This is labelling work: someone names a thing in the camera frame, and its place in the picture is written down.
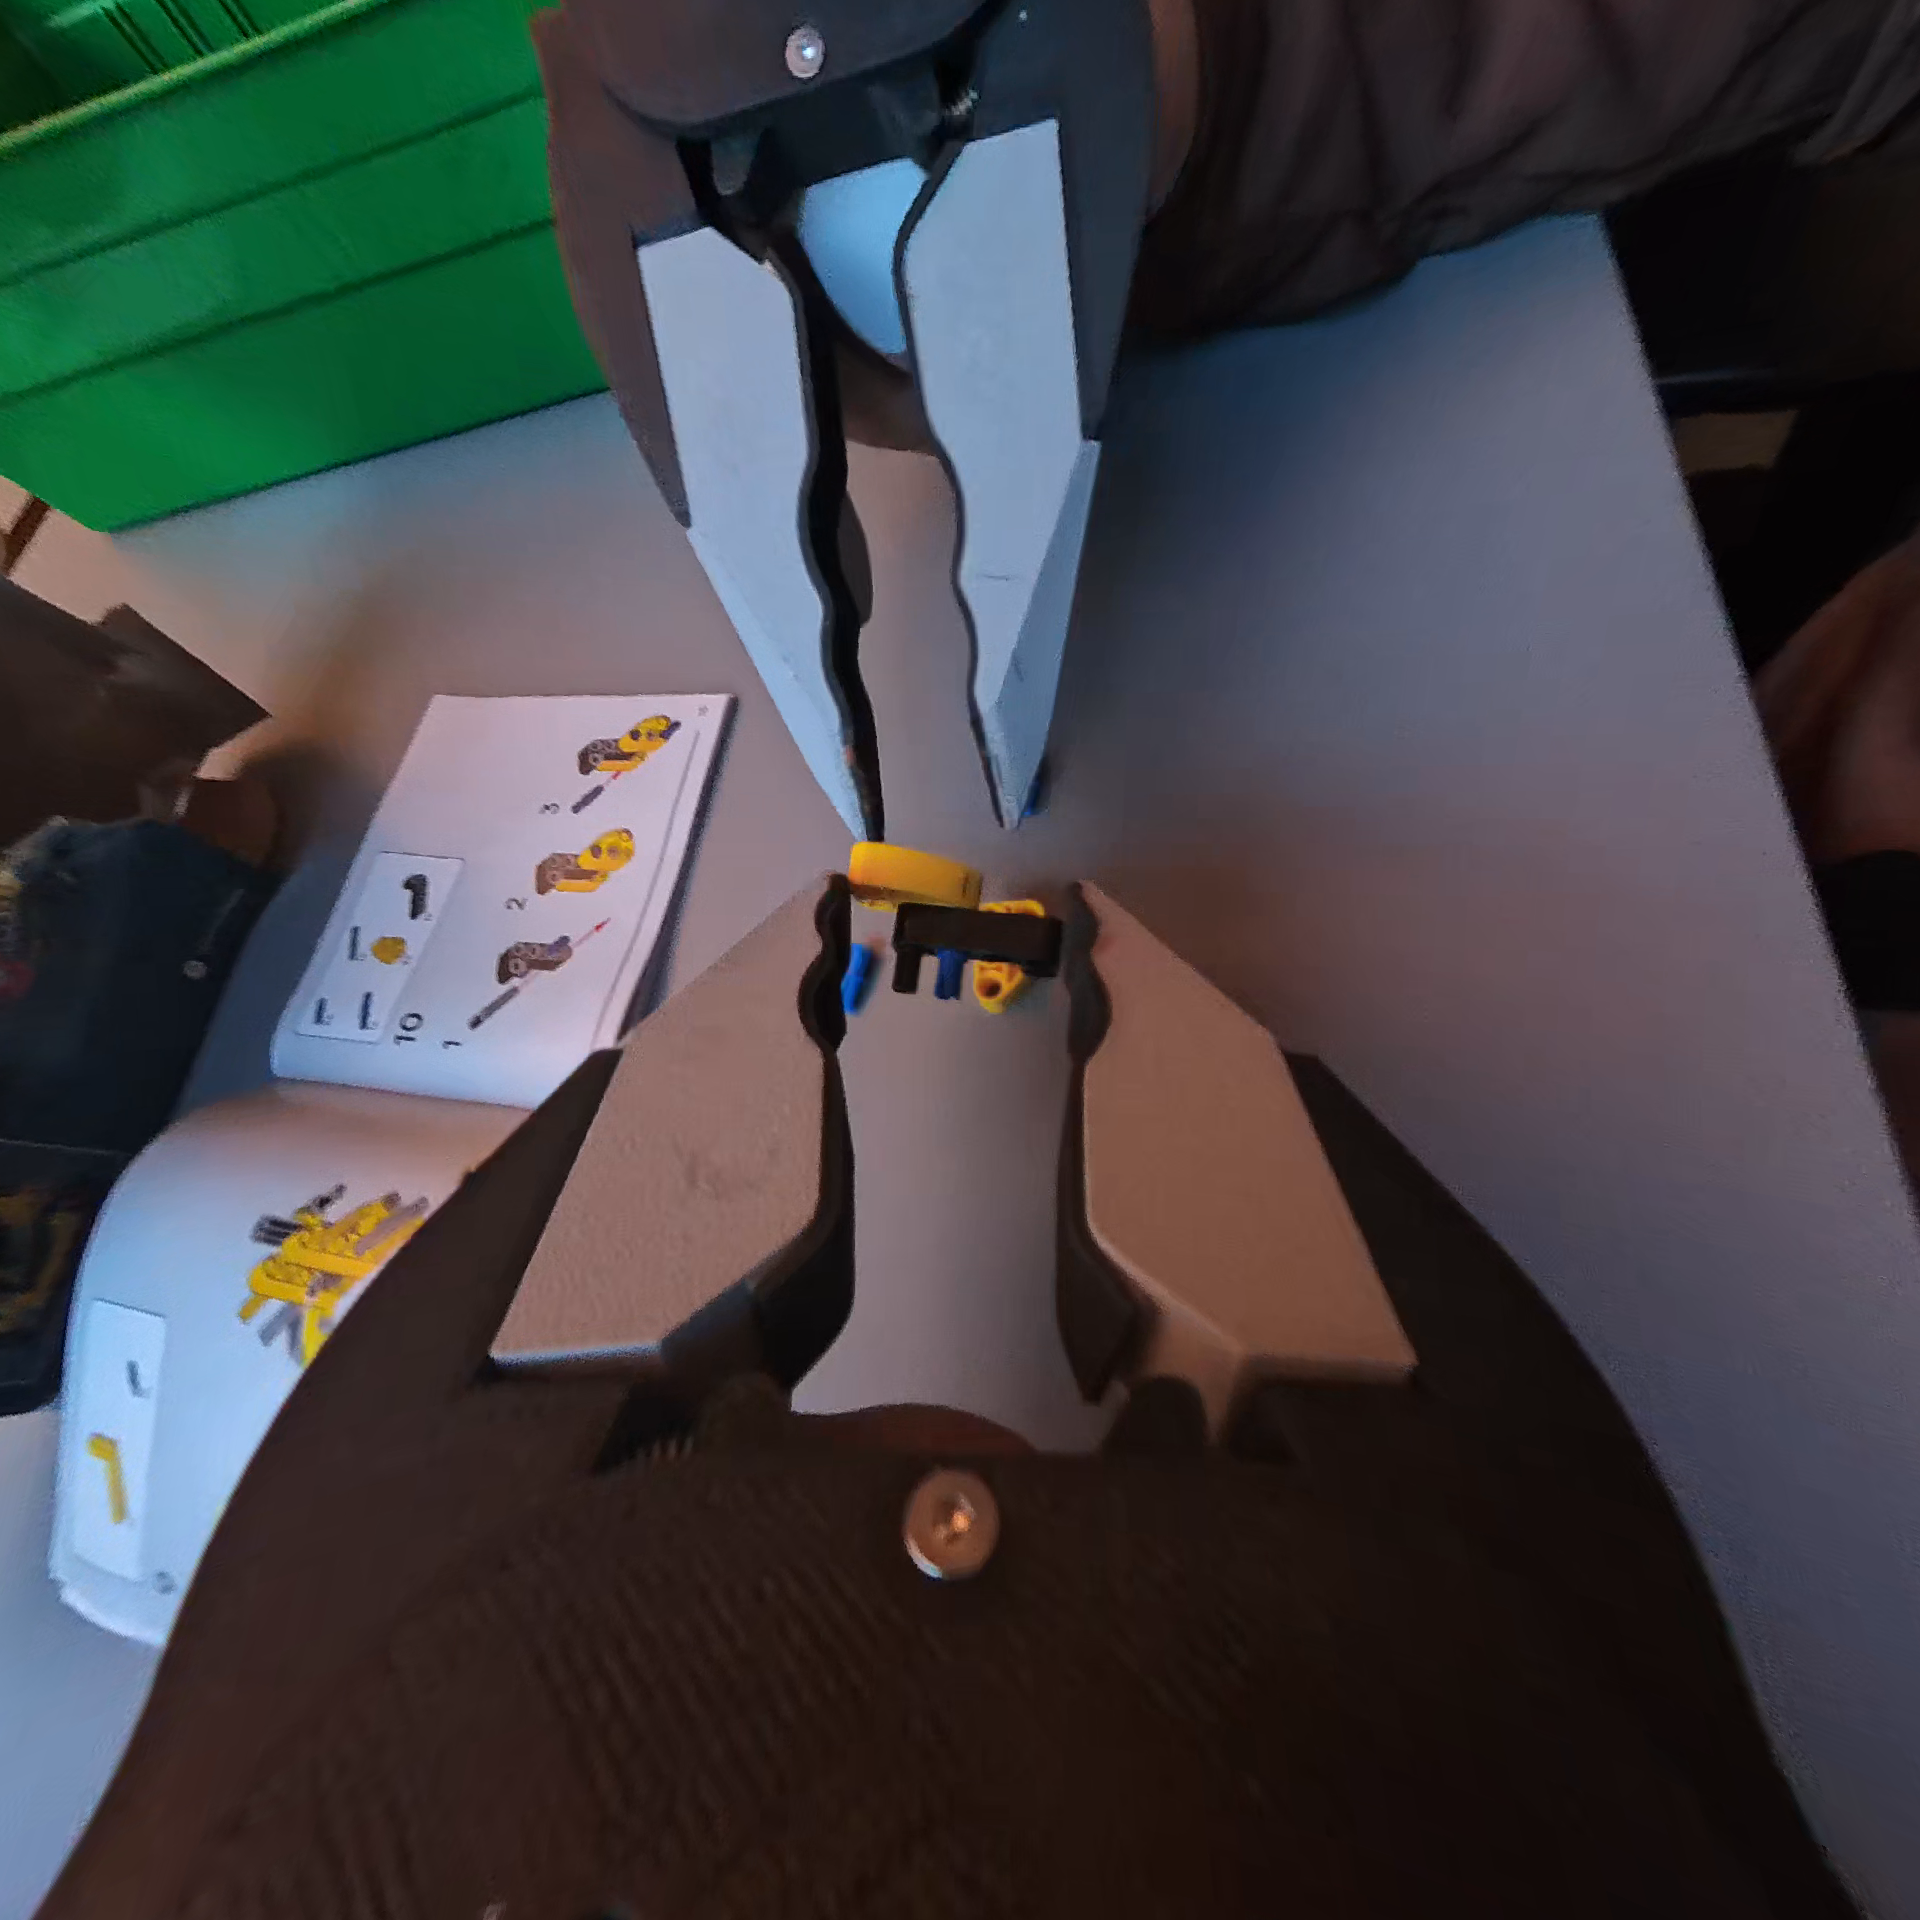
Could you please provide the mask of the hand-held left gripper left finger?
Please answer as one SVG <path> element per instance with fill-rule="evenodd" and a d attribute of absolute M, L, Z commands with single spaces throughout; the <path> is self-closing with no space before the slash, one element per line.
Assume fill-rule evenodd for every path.
<path fill-rule="evenodd" d="M 848 883 L 827 874 L 621 1043 L 492 1361 L 800 1384 L 848 1325 Z"/>

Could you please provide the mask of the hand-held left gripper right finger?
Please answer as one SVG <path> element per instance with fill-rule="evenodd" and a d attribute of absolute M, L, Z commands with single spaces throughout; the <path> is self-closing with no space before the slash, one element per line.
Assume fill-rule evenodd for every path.
<path fill-rule="evenodd" d="M 1409 1384 L 1417 1354 L 1267 1026 L 1093 883 L 1063 991 L 1057 1322 L 1080 1395 Z"/>

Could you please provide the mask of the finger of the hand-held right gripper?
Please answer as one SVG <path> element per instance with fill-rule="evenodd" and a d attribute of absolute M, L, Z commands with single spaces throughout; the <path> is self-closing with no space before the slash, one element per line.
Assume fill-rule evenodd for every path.
<path fill-rule="evenodd" d="M 804 305 L 712 227 L 636 250 L 688 543 L 807 771 L 856 841 L 880 835 L 874 719 L 845 650 L 843 467 L 826 465 Z"/>
<path fill-rule="evenodd" d="M 960 146 L 903 235 L 897 282 L 959 512 L 976 747 L 996 821 L 1015 831 L 1050 752 L 1099 457 L 1082 411 L 1059 123 Z"/>

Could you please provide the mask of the black lego beam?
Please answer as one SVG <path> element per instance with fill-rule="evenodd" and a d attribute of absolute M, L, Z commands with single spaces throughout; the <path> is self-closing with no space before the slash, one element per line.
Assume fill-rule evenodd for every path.
<path fill-rule="evenodd" d="M 915 995 L 927 961 L 952 975 L 946 959 L 963 968 L 1018 969 L 1032 978 L 1057 978 L 1066 961 L 1066 926 L 1047 910 L 1023 913 L 1019 904 L 948 905 L 901 904 L 895 928 L 892 987 Z"/>

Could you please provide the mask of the yellow lego piece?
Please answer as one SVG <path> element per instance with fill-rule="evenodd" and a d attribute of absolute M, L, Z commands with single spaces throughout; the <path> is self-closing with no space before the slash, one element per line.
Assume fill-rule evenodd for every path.
<path fill-rule="evenodd" d="M 888 841 L 857 841 L 848 854 L 848 889 L 859 905 L 895 913 L 903 905 L 973 910 L 983 877 L 956 858 Z"/>

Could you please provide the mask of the person's right forearm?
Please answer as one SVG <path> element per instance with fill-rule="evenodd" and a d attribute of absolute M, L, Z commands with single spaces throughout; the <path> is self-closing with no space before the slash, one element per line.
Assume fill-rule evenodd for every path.
<path fill-rule="evenodd" d="M 1152 5 L 1155 346 L 1367 298 L 1427 256 L 1744 154 L 1916 135 L 1916 5 Z"/>

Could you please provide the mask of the small yellow lego connector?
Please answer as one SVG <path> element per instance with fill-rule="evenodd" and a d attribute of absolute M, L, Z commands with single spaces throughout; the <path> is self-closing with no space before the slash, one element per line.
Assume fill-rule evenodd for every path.
<path fill-rule="evenodd" d="M 1047 909 L 1039 899 L 983 902 L 983 915 L 1045 920 Z M 971 963 L 971 995 L 981 1014 L 1002 1016 L 1023 999 L 1027 975 L 1018 963 L 976 959 Z"/>

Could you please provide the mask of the lego instruction booklet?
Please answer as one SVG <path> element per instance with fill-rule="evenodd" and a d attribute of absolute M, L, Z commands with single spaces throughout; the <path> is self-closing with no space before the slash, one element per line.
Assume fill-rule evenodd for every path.
<path fill-rule="evenodd" d="M 736 698 L 439 696 L 263 1089 L 159 1134 L 80 1263 L 48 1570 L 161 1649 L 282 1407 L 375 1278 L 653 991 Z"/>

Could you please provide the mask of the dark lego box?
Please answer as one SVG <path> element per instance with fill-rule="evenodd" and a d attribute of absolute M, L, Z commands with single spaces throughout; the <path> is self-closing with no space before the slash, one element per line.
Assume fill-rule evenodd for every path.
<path fill-rule="evenodd" d="M 275 889 L 266 707 L 130 608 L 2 583 L 2 1413 L 58 1397 L 80 1256 Z"/>

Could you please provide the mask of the green plastic bin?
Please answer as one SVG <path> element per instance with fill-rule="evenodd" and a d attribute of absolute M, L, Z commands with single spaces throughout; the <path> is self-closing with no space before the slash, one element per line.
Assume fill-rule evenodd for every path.
<path fill-rule="evenodd" d="M 117 533 L 603 392 L 540 9 L 5 5 L 5 478 Z"/>

